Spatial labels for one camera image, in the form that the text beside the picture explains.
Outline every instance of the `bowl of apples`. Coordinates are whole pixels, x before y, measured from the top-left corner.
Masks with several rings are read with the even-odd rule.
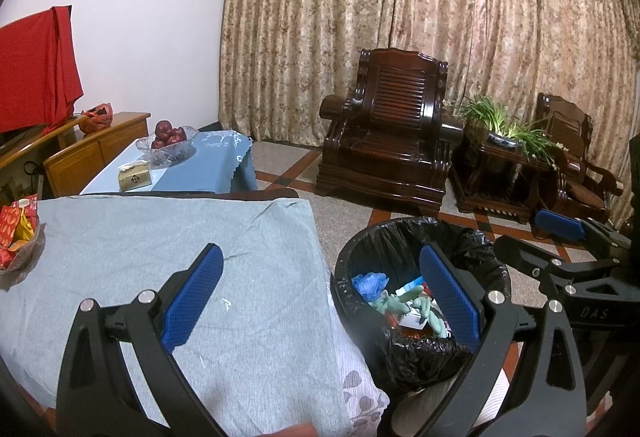
[[[170,122],[162,120],[156,125],[152,136],[136,141],[136,148],[156,166],[174,164],[191,155],[191,140],[197,133],[193,127],[174,128]]]

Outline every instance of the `blue tablecloth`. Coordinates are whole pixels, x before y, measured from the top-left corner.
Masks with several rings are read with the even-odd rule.
[[[199,132],[193,138],[194,154],[168,168],[151,169],[152,183],[134,191],[230,191],[257,190],[251,140],[233,130]],[[117,192],[118,167],[143,159],[131,143],[82,190],[89,193]]]

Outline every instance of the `human hand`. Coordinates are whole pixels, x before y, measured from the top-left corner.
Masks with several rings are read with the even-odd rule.
[[[280,430],[276,433],[270,433],[265,437],[318,437],[318,433],[314,426],[307,422],[290,426],[289,428],[285,428],[284,430]]]

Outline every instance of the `black baseboard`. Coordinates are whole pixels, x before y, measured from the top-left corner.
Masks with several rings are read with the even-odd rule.
[[[206,127],[199,128],[201,132],[213,132],[215,130],[222,130],[222,124],[220,122],[215,122]]]

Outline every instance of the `green plant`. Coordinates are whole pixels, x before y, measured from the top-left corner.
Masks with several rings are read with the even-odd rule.
[[[471,124],[482,124],[491,132],[511,140],[520,141],[524,155],[543,160],[554,166],[552,151],[559,145],[545,136],[535,123],[525,124],[510,116],[504,105],[497,105],[487,96],[467,98],[460,105],[457,115]]]

